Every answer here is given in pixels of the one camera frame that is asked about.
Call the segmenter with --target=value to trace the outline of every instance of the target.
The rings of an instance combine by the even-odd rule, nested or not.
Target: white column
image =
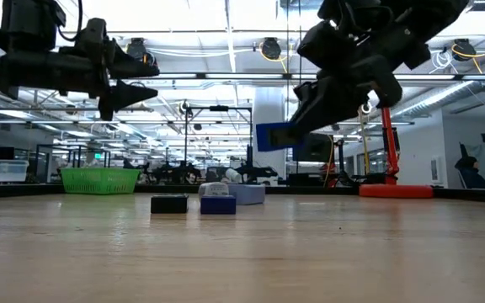
[[[253,100],[253,133],[256,134],[256,125],[263,123],[284,122],[284,89],[282,88],[256,88]],[[286,150],[259,152],[257,136],[253,136],[253,165],[255,167],[272,167],[279,177],[285,179]]]

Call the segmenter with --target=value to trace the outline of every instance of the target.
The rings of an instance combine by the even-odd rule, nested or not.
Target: orange base
[[[374,198],[431,199],[434,198],[434,189],[432,189],[431,186],[421,185],[364,184],[360,185],[359,196]]]

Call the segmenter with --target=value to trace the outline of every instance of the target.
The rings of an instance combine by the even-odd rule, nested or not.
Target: red pole
[[[394,142],[394,132],[392,131],[391,110],[389,108],[383,108],[381,110],[381,120],[383,129],[386,132],[385,144],[388,147],[388,153],[386,154],[387,168],[385,182],[386,184],[396,185],[394,176],[400,171],[400,167],[397,165],[397,151]]]

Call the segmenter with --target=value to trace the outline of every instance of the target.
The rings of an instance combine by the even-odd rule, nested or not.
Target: black block
[[[152,214],[186,214],[188,211],[187,194],[160,194],[151,197]]]

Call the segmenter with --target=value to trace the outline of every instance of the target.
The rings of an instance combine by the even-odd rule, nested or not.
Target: green plastic basket
[[[67,194],[132,194],[139,169],[64,168],[61,170]]]

